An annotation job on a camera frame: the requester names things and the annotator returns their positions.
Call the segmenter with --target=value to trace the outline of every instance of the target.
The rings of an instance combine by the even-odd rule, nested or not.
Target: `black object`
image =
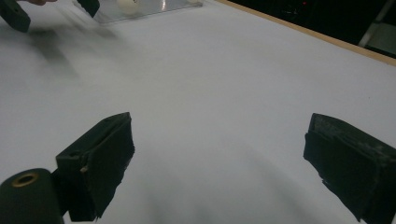
[[[101,217],[134,155],[129,113],[103,119],[57,157],[58,169],[19,173],[0,187],[7,224],[63,223]]]
[[[30,18],[15,0],[0,0],[0,16],[17,31],[29,29]]]
[[[99,0],[78,0],[81,6],[93,17],[99,10]],[[29,30],[30,18],[15,0],[0,0],[0,16],[10,27],[26,33]]]
[[[340,120],[313,114],[304,158],[323,184],[368,224],[390,224],[396,212],[396,150]]]

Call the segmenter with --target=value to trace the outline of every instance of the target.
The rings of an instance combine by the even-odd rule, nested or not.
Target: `table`
[[[357,223],[303,159],[312,113],[396,147],[395,66],[212,0],[106,26],[22,6],[29,34],[0,21],[0,180],[130,111],[136,153],[98,223]]]

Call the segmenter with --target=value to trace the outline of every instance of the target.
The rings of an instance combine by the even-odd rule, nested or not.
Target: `dark background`
[[[386,2],[386,0],[231,1],[354,45],[359,44]],[[395,5],[384,21],[396,25]]]

